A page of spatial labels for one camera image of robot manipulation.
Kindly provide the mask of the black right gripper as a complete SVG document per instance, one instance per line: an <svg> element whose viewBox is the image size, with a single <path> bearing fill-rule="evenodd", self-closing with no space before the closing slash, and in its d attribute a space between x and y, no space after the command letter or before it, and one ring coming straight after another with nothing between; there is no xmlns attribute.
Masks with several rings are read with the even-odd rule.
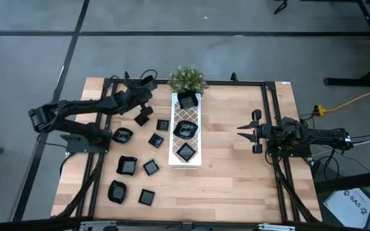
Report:
<svg viewBox="0 0 370 231"><path fill-rule="evenodd" d="M247 124L238 127L238 129L254 129L254 134L239 133L240 136L249 140L249 142L254 142L252 147L253 153L262 153L263 145L260 144L260 139L268 139L271 134L270 124L260 124L261 110L256 109L252 112L252 121Z"/></svg>

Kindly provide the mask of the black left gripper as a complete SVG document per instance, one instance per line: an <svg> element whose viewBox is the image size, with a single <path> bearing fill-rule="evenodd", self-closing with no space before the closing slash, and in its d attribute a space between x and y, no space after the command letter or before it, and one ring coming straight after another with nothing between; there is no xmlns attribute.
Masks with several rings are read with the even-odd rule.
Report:
<svg viewBox="0 0 370 231"><path fill-rule="evenodd" d="M127 80L125 86L127 90L123 97L127 102L127 112L137 106L141 107L140 116L147 117L154 112L152 107L145 106L145 103L153 97L152 91L157 88L153 76L147 76L139 80Z"/></svg>

